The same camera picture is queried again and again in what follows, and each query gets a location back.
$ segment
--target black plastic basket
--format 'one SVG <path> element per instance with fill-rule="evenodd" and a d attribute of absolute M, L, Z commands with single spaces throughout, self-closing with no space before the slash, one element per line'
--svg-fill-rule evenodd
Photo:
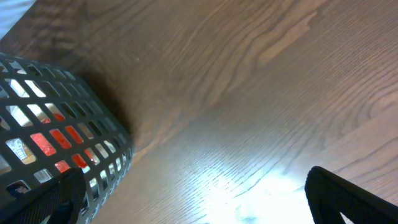
<path fill-rule="evenodd" d="M 81 167 L 90 222 L 130 169 L 126 130 L 80 78 L 0 53 L 0 208 L 69 167 Z"/>

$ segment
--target wire basket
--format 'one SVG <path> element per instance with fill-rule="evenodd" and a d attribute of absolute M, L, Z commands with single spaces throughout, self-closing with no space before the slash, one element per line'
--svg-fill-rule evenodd
<path fill-rule="evenodd" d="M 71 167 L 85 174 L 78 223 L 92 221 L 130 169 L 126 130 L 80 78 L 0 53 L 0 208 Z"/>

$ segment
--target wooden table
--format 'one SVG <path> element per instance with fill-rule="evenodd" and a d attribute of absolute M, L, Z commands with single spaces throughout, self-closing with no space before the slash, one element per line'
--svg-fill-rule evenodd
<path fill-rule="evenodd" d="M 315 165 L 398 204 L 397 10 L 38 0 L 0 51 L 79 73 L 132 133 L 94 223 L 308 223 Z"/>

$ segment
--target red object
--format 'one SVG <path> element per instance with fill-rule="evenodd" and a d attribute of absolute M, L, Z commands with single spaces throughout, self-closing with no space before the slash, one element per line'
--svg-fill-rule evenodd
<path fill-rule="evenodd" d="M 72 145 L 68 142 L 68 140 L 63 136 L 63 134 L 58 129 L 54 129 L 50 131 L 51 135 L 57 140 L 57 142 L 64 148 L 70 149 Z"/>
<path fill-rule="evenodd" d="M 30 137 L 46 156 L 51 156 L 56 153 L 54 147 L 47 141 L 42 133 L 33 134 Z"/>
<path fill-rule="evenodd" d="M 60 114 L 54 114 L 54 116 L 55 116 L 55 119 L 57 119 L 58 121 L 65 120 L 65 118 L 62 115 L 60 115 Z"/>
<path fill-rule="evenodd" d="M 48 123 L 50 123 L 50 122 L 51 122 L 51 120 L 48 119 L 48 118 L 45 118 L 44 120 L 42 120 L 42 123 L 43 123 L 43 124 L 48 124 Z"/>
<path fill-rule="evenodd" d="M 87 166 L 86 161 L 84 161 L 84 159 L 79 154 L 73 155 L 72 159 L 80 168 L 85 168 Z"/>
<path fill-rule="evenodd" d="M 90 158 L 90 160 L 93 162 L 94 165 L 97 165 L 97 161 L 93 158 L 91 155 L 90 151 L 88 149 L 85 150 L 86 155 Z"/>
<path fill-rule="evenodd" d="M 80 137 L 80 135 L 76 132 L 76 130 L 72 126 L 65 127 L 65 130 L 67 130 L 69 135 L 73 138 L 73 140 L 75 140 L 75 142 L 77 144 L 83 143 L 82 138 Z"/>
<path fill-rule="evenodd" d="M 59 161 L 55 164 L 55 167 L 61 172 L 65 172 L 70 169 L 69 165 L 65 161 Z"/>

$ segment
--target white fabric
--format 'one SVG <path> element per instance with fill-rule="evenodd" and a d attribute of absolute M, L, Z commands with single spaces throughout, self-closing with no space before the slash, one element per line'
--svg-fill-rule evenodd
<path fill-rule="evenodd" d="M 0 0 L 0 39 L 33 5 L 35 0 Z"/>

